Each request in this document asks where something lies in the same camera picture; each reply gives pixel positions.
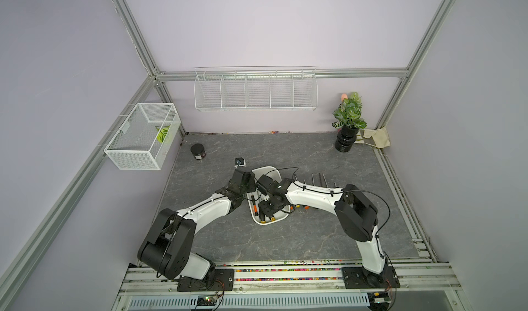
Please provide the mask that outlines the white storage box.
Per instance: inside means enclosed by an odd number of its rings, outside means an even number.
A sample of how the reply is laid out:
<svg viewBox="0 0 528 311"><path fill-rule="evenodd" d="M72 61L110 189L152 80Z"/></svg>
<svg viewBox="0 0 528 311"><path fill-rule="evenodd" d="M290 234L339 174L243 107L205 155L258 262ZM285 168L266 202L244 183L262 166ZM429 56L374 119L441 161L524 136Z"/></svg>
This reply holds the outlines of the white storage box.
<svg viewBox="0 0 528 311"><path fill-rule="evenodd" d="M290 211L293 209L292 206L290 205L290 203L289 203L289 213L288 214L278 213L277 216L276 216L277 217L276 220L269 220L269 219L261 220L259 218L259 214L258 214L258 217L254 217L254 213L253 213L253 210L252 210L252 203L251 203L251 195L254 194L256 202L257 202L257 207L258 207L259 202L261 202L261 200L263 199L263 196L261 195L261 193L257 189L257 180L261 176L267 175L267 176L271 177L272 179L276 180L277 182L279 182L282 185L282 187L283 187L283 184L282 184L283 179L281 177L280 170L275 168L275 167L261 167L261 168L258 168L258 169L253 169L252 171L254 172L254 175L255 175L256 191L254 193L247 194L246 199L247 199L247 202L248 202L249 207L250 207L250 212L251 212L253 221L255 223L257 223L258 225L266 226L266 225L274 224L276 222L280 222L281 220L284 220L285 218L287 218L289 216L289 214L290 214Z"/></svg>

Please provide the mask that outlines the slim orange black precision screwdriver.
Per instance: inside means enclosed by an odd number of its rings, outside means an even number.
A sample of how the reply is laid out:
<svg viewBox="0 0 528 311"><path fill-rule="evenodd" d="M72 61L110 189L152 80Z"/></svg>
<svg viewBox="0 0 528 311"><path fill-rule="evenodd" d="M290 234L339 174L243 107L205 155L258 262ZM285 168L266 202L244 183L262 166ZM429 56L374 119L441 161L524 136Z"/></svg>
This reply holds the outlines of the slim orange black precision screwdriver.
<svg viewBox="0 0 528 311"><path fill-rule="evenodd" d="M258 211L257 202L256 202L254 194L251 195L251 203L252 203L252 210L253 210L253 213L254 213L254 217L258 217L259 216L259 214L258 214L259 211Z"/></svg>

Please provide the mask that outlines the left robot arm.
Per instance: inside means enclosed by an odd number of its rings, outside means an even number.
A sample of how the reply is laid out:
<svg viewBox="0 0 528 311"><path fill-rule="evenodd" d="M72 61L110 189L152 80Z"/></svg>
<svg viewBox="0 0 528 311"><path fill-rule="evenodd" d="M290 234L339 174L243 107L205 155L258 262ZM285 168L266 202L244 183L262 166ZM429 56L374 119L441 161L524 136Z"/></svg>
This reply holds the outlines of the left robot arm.
<svg viewBox="0 0 528 311"><path fill-rule="evenodd" d="M180 276L210 281L215 264L192 252L195 235L232 213L241 206L247 194L254 191L254 173L246 167L238 167L228 184L208 199L179 211L161 210L137 252L138 260L167 279Z"/></svg>

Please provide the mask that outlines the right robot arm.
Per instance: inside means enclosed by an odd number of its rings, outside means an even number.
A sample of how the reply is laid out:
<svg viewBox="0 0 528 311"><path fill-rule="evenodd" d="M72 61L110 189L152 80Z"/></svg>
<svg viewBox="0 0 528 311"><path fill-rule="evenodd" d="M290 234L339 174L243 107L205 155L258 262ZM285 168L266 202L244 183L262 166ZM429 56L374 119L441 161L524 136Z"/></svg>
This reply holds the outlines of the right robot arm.
<svg viewBox="0 0 528 311"><path fill-rule="evenodd" d="M375 238L378 232L378 210L359 188L348 184L341 189L330 189L289 178L277 182L267 175L257 180L256 188L263 196L258 203L261 220L277 218L279 213L289 213L297 205L331 213L338 218L346 235L356 241L365 275L382 275L387 261Z"/></svg>

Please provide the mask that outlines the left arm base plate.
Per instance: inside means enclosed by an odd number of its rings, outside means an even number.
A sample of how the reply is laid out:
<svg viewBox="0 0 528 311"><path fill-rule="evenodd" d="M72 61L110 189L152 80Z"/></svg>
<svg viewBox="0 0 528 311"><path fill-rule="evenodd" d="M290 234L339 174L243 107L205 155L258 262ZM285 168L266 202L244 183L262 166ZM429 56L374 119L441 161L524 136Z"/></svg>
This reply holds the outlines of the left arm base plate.
<svg viewBox="0 0 528 311"><path fill-rule="evenodd" d="M220 268L210 271L203 279L180 277L178 292L226 292L232 291L235 283L235 270Z"/></svg>

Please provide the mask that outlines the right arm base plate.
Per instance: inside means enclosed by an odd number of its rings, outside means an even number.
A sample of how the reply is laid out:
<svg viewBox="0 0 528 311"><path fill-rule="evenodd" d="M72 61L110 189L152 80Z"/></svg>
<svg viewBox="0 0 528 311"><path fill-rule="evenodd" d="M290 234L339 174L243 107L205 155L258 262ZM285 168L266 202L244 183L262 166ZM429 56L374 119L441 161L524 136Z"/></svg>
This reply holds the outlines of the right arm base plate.
<svg viewBox="0 0 528 311"><path fill-rule="evenodd" d="M365 270L363 267L344 267L342 276L346 289L381 289L400 288L395 269L386 264L380 274Z"/></svg>

